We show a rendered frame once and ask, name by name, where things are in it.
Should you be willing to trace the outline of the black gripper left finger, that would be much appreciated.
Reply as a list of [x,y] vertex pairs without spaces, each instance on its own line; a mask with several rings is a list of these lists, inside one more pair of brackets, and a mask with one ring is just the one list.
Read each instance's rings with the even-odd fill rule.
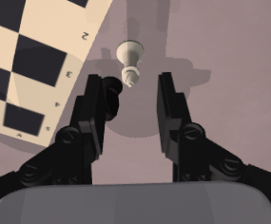
[[19,171],[0,177],[0,199],[34,186],[92,184],[91,163],[103,154],[105,125],[102,77],[88,74],[85,94],[76,97],[69,125],[61,128],[55,142],[26,161]]

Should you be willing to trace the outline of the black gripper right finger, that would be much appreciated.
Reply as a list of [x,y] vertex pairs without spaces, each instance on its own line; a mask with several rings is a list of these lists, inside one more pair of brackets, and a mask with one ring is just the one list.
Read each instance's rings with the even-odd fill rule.
[[271,203],[271,172],[243,164],[208,139],[203,127],[192,122],[185,95],[176,93],[171,72],[158,76],[157,118],[162,153],[173,161],[172,182],[240,182],[263,192]]

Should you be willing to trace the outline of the white chess piece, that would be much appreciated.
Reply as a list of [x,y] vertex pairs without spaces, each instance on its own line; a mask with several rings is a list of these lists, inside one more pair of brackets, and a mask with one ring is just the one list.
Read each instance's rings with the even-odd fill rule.
[[144,48],[133,40],[127,40],[119,44],[117,58],[125,65],[122,70],[122,80],[129,87],[139,81],[139,69],[136,67],[144,58]]

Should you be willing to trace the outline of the black and cream chessboard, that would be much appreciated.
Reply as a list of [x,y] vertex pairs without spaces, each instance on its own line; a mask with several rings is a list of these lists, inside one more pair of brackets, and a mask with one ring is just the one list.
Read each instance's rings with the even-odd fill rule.
[[48,147],[112,0],[0,0],[0,133]]

